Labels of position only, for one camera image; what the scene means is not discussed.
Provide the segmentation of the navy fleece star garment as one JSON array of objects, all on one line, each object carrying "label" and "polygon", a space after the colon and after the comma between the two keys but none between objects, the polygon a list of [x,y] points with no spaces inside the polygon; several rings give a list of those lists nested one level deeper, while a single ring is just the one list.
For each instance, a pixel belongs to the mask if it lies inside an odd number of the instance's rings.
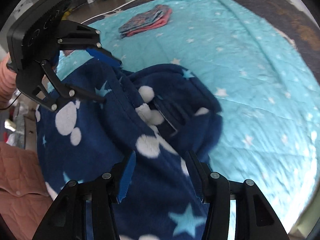
[{"label": "navy fleece star garment", "polygon": [[125,155],[136,165],[114,207],[121,239],[200,239],[208,206],[197,198],[186,153],[207,162],[222,132],[222,108],[188,69],[137,72],[91,59],[64,78],[105,99],[36,110],[37,155],[52,198],[69,180],[92,181]]}]

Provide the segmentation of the folded floral pink clothes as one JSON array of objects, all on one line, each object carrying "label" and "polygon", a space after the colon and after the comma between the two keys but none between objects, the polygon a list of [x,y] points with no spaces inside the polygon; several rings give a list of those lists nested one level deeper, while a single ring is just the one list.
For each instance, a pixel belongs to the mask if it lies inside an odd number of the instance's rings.
[{"label": "folded floral pink clothes", "polygon": [[165,26],[169,22],[172,9],[167,5],[156,5],[151,10],[133,16],[118,31],[121,38],[130,37],[148,30]]}]

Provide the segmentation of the pink quilted jacket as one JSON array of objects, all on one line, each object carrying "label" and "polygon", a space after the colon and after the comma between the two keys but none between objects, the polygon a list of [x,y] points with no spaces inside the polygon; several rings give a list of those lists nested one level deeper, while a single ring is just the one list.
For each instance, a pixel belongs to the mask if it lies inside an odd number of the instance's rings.
[{"label": "pink quilted jacket", "polygon": [[1,224],[16,239],[32,239],[53,200],[37,154],[1,142]]}]

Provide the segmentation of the turquoise star quilt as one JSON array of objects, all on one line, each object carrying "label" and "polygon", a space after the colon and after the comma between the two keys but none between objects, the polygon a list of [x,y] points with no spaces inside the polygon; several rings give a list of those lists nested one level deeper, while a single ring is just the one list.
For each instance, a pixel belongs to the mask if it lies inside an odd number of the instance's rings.
[{"label": "turquoise star quilt", "polygon": [[[319,85],[295,46],[247,10],[235,16],[244,28],[230,25],[237,42],[205,34],[196,20],[211,17],[195,11],[201,1],[155,0],[93,27],[123,70],[175,64],[208,88],[222,108],[222,132],[207,163],[230,180],[255,181],[290,231],[319,179]],[[209,2],[218,6],[214,16],[230,17],[221,10],[231,0]],[[120,37],[119,27],[159,4],[172,9],[165,26]],[[64,80],[91,59],[85,51],[61,55],[57,74]]]}]

